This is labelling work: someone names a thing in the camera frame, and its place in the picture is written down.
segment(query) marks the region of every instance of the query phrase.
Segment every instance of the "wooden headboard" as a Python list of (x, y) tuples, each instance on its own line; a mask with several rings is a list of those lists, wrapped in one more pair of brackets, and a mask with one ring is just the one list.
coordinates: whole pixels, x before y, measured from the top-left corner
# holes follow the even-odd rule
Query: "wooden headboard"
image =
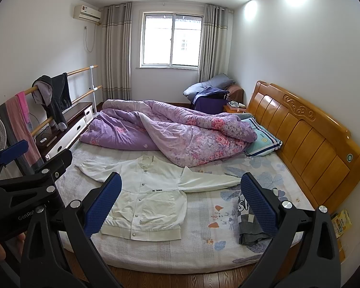
[(333, 213), (360, 181), (360, 147), (350, 132), (310, 102), (263, 81), (247, 112), (283, 142), (276, 153), (312, 206)]

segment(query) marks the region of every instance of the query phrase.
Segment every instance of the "wooden barre rail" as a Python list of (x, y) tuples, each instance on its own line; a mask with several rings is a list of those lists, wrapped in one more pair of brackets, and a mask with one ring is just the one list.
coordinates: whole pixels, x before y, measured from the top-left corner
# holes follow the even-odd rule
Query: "wooden barre rail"
[[(80, 96), (78, 99), (75, 99), (75, 100), (72, 102), (72, 105), (75, 104), (75, 103), (77, 103), (79, 100), (85, 98), (85, 97), (88, 96), (89, 94), (97, 91), (98, 89), (101, 89), (102, 87), (103, 87), (102, 85), (99, 85), (99, 86), (96, 87), (95, 89), (92, 89), (92, 90), (86, 92), (84, 95)], [(42, 128), (44, 128), (48, 123), (50, 123), (50, 122), (52, 121), (52, 119), (53, 119), (52, 117), (49, 117), (47, 120), (43, 121), (40, 125), (38, 125), (38, 126), (31, 132), (32, 136), (35, 136), (36, 133), (37, 133), (38, 131), (40, 131)]]
[[(83, 72), (83, 71), (86, 71), (86, 70), (89, 70), (90, 69), (90, 67), (85, 67), (85, 68), (81, 68), (81, 69), (77, 69), (77, 70), (73, 70), (73, 71), (71, 71), (71, 72), (67, 72), (67, 76), (69, 77), (69, 76), (72, 76), (72, 75), (74, 75), (74, 74), (78, 74), (79, 72)], [(38, 89), (38, 87), (37, 87), (37, 85), (35, 85), (34, 87), (31, 87), (31, 88), (29, 88), (29, 89), (27, 89), (27, 90), (25, 90), (24, 91), (24, 93), (25, 93), (25, 95), (28, 95), (29, 93), (32, 93), (32, 92), (34, 92), (34, 91), (36, 91)]]

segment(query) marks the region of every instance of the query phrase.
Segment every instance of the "air conditioner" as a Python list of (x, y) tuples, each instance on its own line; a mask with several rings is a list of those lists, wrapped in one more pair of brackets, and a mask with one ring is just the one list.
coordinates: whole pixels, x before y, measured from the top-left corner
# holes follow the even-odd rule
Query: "air conditioner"
[(98, 23), (100, 21), (101, 13), (95, 9), (91, 9), (85, 5), (78, 5), (75, 7), (73, 18), (81, 19), (82, 21), (90, 21)]

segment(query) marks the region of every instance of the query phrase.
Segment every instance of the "jacket collar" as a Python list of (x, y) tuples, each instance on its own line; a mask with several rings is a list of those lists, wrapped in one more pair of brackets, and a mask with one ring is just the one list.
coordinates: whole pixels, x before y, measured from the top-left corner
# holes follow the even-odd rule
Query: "jacket collar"
[(155, 156), (142, 155), (140, 158), (137, 158), (137, 165), (143, 170), (149, 170), (153, 168), (155, 162)]

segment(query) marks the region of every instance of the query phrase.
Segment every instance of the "purple floral comforter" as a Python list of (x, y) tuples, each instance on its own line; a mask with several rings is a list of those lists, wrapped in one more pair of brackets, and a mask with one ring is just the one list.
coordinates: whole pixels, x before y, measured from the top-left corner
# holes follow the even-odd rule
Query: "purple floral comforter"
[(81, 135), (84, 143), (121, 150), (160, 150), (180, 167), (233, 156), (254, 142), (233, 114), (208, 115), (157, 101), (107, 100)]

